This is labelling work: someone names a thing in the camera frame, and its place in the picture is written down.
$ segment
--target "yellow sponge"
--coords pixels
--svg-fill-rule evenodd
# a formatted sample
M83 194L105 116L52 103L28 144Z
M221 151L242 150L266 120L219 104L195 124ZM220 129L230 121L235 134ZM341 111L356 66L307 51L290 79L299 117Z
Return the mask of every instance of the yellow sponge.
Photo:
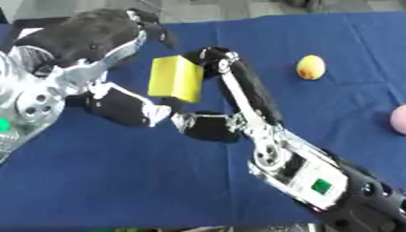
M148 95L198 102L202 80L203 68L181 55L156 58L150 71Z

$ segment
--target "table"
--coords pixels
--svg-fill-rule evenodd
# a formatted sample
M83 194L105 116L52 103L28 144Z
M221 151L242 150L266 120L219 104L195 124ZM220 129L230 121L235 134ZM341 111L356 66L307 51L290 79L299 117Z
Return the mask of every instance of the table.
M406 100L405 13L266 16L170 24L179 47L158 43L111 73L145 93L152 58L224 46L251 63L285 124L303 138L405 188L406 138L388 124ZM305 81L294 65L318 54L328 72ZM205 82L191 110L227 110ZM68 108L0 169L0 227L191 227L315 221L247 173L252 144L186 138L165 121L126 128Z

